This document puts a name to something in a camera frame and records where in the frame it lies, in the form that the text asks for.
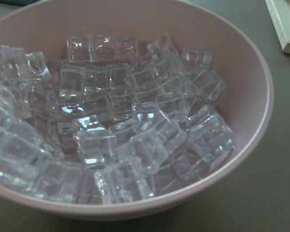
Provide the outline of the pile of clear ice cubes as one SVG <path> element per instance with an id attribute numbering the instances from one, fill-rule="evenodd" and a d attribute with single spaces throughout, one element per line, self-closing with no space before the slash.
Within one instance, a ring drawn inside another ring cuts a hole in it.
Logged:
<path id="1" fill-rule="evenodd" d="M 163 35 L 70 37 L 68 57 L 0 46 L 0 183 L 63 203 L 130 203 L 205 178 L 235 148 L 214 51 Z"/>

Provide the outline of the pink bowl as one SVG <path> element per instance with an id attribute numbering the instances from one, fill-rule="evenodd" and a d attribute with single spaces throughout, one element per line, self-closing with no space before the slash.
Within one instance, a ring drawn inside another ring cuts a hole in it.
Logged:
<path id="1" fill-rule="evenodd" d="M 10 201 L 68 218 L 111 221 L 140 218 L 172 208 L 236 168 L 264 135 L 274 90 L 269 68 L 254 43 L 222 17 L 180 0 L 44 0 L 0 19 L 0 45 L 42 51 L 63 58 L 72 35 L 136 36 L 150 42 L 168 34 L 179 48 L 213 49 L 213 67 L 227 81 L 218 111 L 235 134 L 236 149 L 201 181 L 181 190 L 134 203 L 79 205 L 38 200 L 0 184 Z"/>

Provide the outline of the bamboo cutting board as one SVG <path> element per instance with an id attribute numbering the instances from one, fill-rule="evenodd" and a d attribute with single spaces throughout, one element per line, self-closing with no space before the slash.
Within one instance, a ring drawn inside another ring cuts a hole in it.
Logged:
<path id="1" fill-rule="evenodd" d="M 265 3 L 281 49 L 290 54 L 290 0 L 267 0 Z"/>

